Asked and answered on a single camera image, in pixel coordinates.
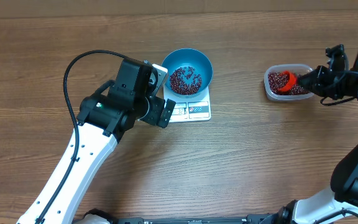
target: red beans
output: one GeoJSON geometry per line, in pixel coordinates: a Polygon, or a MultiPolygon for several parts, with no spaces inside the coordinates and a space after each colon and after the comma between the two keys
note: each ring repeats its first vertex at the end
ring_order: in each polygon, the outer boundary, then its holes
{"type": "Polygon", "coordinates": [[[267,77],[270,89],[277,95],[303,95],[309,93],[309,91],[305,90],[297,84],[295,84],[289,91],[278,91],[278,89],[283,88],[287,84],[290,79],[289,75],[281,75],[281,73],[278,72],[270,72],[267,77]]]}
{"type": "Polygon", "coordinates": [[[169,77],[171,89],[175,93],[181,95],[192,95],[197,93],[198,90],[201,88],[201,84],[203,83],[203,81],[201,79],[201,74],[194,75],[195,71],[196,69],[191,66],[189,66],[188,68],[184,67],[176,69],[169,77]],[[191,76],[193,76],[193,81],[190,82],[190,84],[187,84],[183,79],[183,76],[186,77],[187,80],[189,80],[191,76]]]}

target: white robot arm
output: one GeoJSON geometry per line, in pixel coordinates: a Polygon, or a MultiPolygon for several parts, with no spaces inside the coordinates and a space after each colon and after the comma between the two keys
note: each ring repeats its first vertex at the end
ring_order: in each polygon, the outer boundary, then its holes
{"type": "Polygon", "coordinates": [[[106,50],[83,53],[71,62],[63,80],[63,90],[74,122],[73,135],[44,189],[17,224],[72,223],[95,173],[113,152],[124,132],[133,127],[135,120],[167,127],[175,102],[165,102],[155,96],[167,72],[159,65],[106,50]],[[95,53],[113,54],[124,60],[115,82],[106,82],[83,100],[77,124],[68,100],[67,75],[77,60],[95,53]],[[102,95],[107,88],[108,95],[102,95]]]}
{"type": "Polygon", "coordinates": [[[293,210],[292,220],[297,224],[313,224],[316,220],[333,216],[321,222],[321,224],[327,224],[351,215],[350,213],[342,214],[343,210],[358,214],[357,206],[347,202],[338,202],[335,200],[335,193],[331,187],[327,187],[308,199],[298,201],[293,210]]]}

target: blue bowl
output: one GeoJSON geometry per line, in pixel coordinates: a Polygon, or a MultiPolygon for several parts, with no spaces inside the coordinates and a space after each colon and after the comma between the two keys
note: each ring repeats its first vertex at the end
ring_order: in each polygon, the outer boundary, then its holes
{"type": "MultiPolygon", "coordinates": [[[[169,77],[165,82],[165,86],[175,95],[182,98],[192,98],[198,96],[204,91],[212,81],[213,77],[213,68],[212,63],[209,61],[208,57],[205,54],[201,53],[195,49],[179,49],[170,53],[162,62],[162,67],[168,69],[169,77]],[[194,75],[200,74],[202,79],[202,84],[197,93],[192,95],[181,95],[175,93],[171,89],[170,76],[172,73],[179,68],[185,68],[186,74],[188,74],[188,67],[191,66],[195,68],[194,75]]],[[[183,79],[187,84],[190,84],[193,79],[186,80],[183,75],[183,79]]]]}

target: scale label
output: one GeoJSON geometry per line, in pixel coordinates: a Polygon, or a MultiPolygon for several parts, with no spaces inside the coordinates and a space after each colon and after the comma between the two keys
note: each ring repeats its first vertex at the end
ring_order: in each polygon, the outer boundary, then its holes
{"type": "Polygon", "coordinates": [[[177,109],[177,108],[186,108],[186,103],[176,103],[175,109],[177,109]]]}
{"type": "Polygon", "coordinates": [[[207,101],[188,103],[189,118],[207,118],[209,117],[209,106],[207,101]]]}

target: digital kitchen scale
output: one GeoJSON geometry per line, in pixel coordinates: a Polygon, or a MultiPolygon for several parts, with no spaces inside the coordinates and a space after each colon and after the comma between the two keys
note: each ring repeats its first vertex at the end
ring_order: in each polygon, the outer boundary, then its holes
{"type": "Polygon", "coordinates": [[[209,99],[208,87],[192,98],[175,96],[165,85],[163,89],[165,101],[170,99],[176,102],[169,120],[170,123],[209,121],[211,119],[211,100],[209,99]]]}

